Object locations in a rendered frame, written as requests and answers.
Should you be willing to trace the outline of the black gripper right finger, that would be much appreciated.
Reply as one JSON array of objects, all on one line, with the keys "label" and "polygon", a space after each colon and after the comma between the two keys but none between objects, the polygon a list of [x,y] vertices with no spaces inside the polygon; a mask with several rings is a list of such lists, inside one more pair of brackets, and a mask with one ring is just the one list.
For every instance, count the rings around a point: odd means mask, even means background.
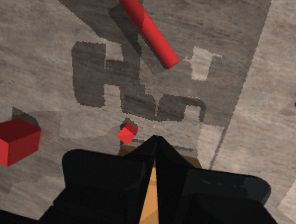
[{"label": "black gripper right finger", "polygon": [[196,193],[258,200],[265,205],[271,186],[260,177],[195,168],[162,136],[155,155],[159,224],[182,224]]}]

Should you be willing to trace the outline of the orange square block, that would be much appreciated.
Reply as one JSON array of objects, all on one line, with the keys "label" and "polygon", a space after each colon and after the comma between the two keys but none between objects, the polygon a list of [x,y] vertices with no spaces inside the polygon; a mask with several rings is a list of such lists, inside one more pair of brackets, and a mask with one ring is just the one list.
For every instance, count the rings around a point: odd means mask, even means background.
[{"label": "orange square block", "polygon": [[[135,149],[136,148],[122,146],[117,156],[123,157]],[[202,169],[198,158],[192,158],[188,156],[183,158],[187,159],[187,161],[190,164],[192,164],[195,168]],[[155,161],[154,161],[150,182],[147,189],[146,198],[143,205],[143,210],[142,210],[139,224],[159,224]]]}]

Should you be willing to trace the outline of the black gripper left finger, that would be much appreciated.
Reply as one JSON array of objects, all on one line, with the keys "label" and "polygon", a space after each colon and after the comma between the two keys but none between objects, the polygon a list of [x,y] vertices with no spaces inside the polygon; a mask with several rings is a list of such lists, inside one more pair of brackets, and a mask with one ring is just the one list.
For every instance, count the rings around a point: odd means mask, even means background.
[{"label": "black gripper left finger", "polygon": [[139,224],[155,161],[158,136],[153,135],[127,155],[74,149],[62,159],[65,187],[72,182],[126,193],[127,222]]}]

